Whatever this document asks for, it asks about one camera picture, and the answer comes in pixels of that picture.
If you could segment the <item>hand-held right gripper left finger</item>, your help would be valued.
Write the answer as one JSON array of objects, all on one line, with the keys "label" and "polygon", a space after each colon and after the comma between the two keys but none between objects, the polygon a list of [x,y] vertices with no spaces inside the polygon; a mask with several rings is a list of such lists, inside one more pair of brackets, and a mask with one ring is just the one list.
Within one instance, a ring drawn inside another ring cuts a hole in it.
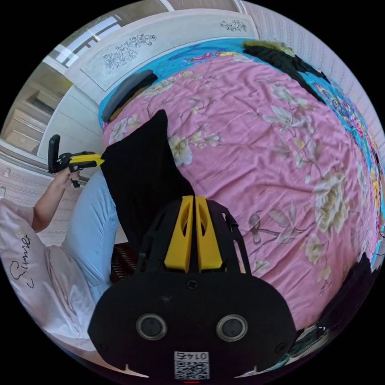
[{"label": "hand-held right gripper left finger", "polygon": [[188,272],[192,243],[193,207],[194,196],[184,196],[164,260],[167,269]]}]

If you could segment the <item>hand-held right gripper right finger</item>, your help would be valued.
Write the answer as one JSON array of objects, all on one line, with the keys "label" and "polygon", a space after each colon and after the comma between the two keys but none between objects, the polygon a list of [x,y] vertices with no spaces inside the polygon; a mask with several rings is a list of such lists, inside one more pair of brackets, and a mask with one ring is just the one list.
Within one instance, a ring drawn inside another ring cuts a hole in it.
[{"label": "hand-held right gripper right finger", "polygon": [[223,262],[207,200],[196,196],[196,235],[199,271],[221,268]]}]

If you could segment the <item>person's left hand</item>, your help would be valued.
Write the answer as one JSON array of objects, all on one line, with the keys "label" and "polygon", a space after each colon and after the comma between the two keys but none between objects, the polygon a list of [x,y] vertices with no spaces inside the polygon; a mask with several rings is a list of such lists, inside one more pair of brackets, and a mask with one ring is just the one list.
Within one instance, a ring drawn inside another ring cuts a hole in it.
[{"label": "person's left hand", "polygon": [[56,174],[53,179],[53,186],[58,190],[65,190],[68,188],[73,181],[78,181],[80,177],[79,171],[71,171],[69,168],[66,168]]}]

